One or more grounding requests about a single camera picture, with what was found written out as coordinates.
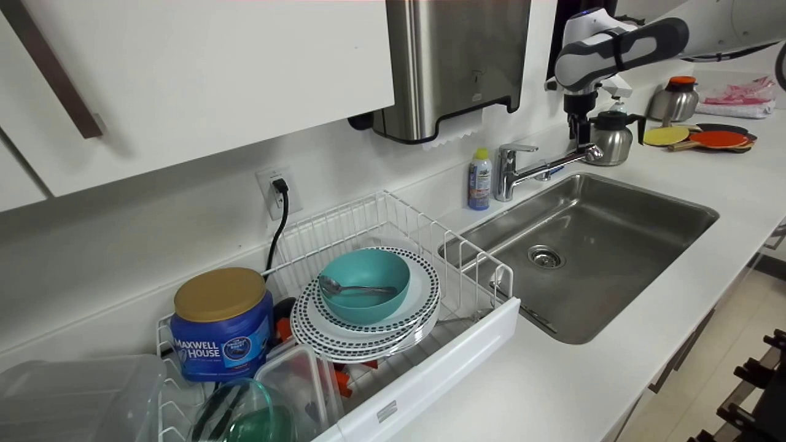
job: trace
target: paper towel dispenser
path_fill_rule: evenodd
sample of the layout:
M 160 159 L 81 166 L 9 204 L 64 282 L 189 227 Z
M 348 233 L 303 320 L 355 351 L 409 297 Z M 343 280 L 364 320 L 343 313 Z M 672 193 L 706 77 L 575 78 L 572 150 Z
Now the paper towel dispenser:
M 388 0 L 394 105 L 375 112 L 378 136 L 436 137 L 441 118 L 520 103 L 531 0 Z

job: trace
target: sink drain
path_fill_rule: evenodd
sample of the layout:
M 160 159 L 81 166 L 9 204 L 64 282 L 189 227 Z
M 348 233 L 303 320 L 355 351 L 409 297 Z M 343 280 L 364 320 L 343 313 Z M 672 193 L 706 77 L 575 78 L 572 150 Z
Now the sink drain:
M 563 258 L 544 248 L 544 247 L 532 247 L 531 248 L 531 260 L 537 265 L 537 268 L 558 268 L 563 263 Z

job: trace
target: faucet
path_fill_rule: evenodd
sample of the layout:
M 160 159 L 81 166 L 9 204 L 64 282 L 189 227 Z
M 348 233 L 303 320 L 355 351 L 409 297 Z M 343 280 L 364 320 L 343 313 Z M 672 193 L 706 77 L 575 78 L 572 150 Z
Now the faucet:
M 528 169 L 516 169 L 516 156 L 518 153 L 535 153 L 535 145 L 504 145 L 495 150 L 495 168 L 490 174 L 490 193 L 495 201 L 511 201 L 513 196 L 513 185 L 518 180 L 532 178 L 532 174 L 550 174 L 551 168 L 565 166 L 569 159 L 578 159 L 585 157 L 586 162 L 601 159 L 603 153 L 586 142 L 586 145 L 577 145 L 575 150 L 569 150 L 565 157 L 528 168 Z

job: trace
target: kitchen sink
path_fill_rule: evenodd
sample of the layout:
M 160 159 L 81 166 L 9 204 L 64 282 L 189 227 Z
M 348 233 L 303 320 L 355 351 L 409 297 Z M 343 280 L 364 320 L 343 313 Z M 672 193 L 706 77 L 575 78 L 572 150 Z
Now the kitchen sink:
M 464 239 L 513 268 L 513 295 L 532 324 L 586 344 L 715 221 L 706 207 L 572 174 Z M 453 240 L 438 248 L 451 265 L 470 268 L 475 256 L 456 250 Z

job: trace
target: electrical outlet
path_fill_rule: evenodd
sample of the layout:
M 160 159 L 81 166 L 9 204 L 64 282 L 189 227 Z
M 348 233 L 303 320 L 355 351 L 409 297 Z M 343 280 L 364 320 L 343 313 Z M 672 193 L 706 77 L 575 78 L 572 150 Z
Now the electrical outlet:
M 301 210 L 298 207 L 298 195 L 296 195 L 296 186 L 295 186 L 295 178 L 292 178 L 292 172 L 287 168 L 278 169 L 278 172 L 257 172 L 254 180 L 259 185 L 262 199 L 267 204 L 267 217 L 271 221 L 280 221 L 283 210 L 285 210 L 283 196 L 271 186 L 275 180 L 285 180 L 287 183 L 289 217 Z

